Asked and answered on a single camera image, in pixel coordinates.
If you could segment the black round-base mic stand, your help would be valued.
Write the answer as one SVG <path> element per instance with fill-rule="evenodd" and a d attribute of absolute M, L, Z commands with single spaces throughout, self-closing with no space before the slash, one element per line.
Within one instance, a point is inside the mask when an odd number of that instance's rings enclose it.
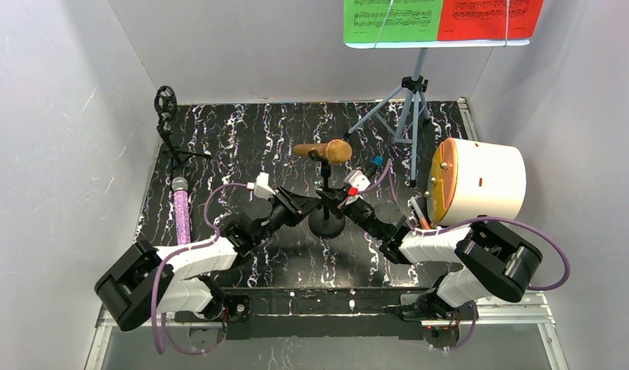
<path fill-rule="evenodd" d="M 319 162 L 320 174 L 323 179 L 322 190 L 329 191 L 330 163 L 327 160 L 319 160 Z M 325 203 L 321 203 L 319 208 L 310 213 L 308 226 L 315 236 L 330 239 L 337 237 L 344 230 L 345 218 L 336 217 Z"/>

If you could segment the gold microphone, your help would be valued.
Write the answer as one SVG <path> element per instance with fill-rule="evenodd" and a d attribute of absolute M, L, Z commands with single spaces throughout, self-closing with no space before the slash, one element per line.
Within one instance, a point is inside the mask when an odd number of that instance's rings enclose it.
<path fill-rule="evenodd" d="M 293 154 L 313 160 L 324 160 L 333 164 L 342 164 L 352 158 L 352 148 L 344 140 L 336 139 L 328 143 L 299 144 L 294 146 Z"/>

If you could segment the purple glitter microphone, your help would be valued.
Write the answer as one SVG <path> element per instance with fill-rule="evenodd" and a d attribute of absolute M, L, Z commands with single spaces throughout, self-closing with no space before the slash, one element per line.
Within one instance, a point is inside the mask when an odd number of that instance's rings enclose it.
<path fill-rule="evenodd" d="M 190 243 L 190 206 L 188 182 L 184 177 L 175 177 L 171 183 L 175 211 L 177 243 Z"/>

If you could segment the black tripod mic stand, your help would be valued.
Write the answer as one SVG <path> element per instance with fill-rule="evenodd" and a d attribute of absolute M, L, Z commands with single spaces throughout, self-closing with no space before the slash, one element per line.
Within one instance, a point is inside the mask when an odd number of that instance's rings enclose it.
<path fill-rule="evenodd" d="M 199 157 L 210 162 L 212 155 L 209 151 L 198 153 L 189 150 L 181 150 L 174 146 L 171 140 L 171 123 L 176 118 L 178 112 L 178 102 L 174 90 L 170 86 L 161 86 L 157 91 L 153 101 L 154 109 L 158 116 L 156 131 L 166 149 L 163 151 L 171 161 L 172 169 L 184 167 L 191 158 Z"/>

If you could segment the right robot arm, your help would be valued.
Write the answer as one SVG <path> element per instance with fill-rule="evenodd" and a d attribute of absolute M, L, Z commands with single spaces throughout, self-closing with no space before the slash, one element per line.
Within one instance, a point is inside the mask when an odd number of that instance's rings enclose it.
<path fill-rule="evenodd" d="M 379 241 L 379 250 L 392 263 L 462 265 L 412 303 L 384 309 L 403 321 L 446 318 L 466 303 L 492 296 L 517 303 L 543 260 L 537 247 L 499 220 L 482 217 L 451 230 L 421 230 L 412 228 L 391 200 L 372 206 L 364 200 L 349 203 L 343 190 L 320 190 L 318 195 L 333 214 L 347 217 Z"/>

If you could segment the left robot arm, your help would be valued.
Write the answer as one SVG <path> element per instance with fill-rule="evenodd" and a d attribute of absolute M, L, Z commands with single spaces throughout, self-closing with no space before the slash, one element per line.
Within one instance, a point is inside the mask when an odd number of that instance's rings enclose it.
<path fill-rule="evenodd" d="M 317 197 L 280 187 L 229 216 L 216 240 L 167 247 L 140 240 L 97 280 L 94 291 L 122 331 L 161 314 L 217 311 L 224 293 L 208 274 L 244 264 L 277 230 L 297 226 L 320 204 Z"/>

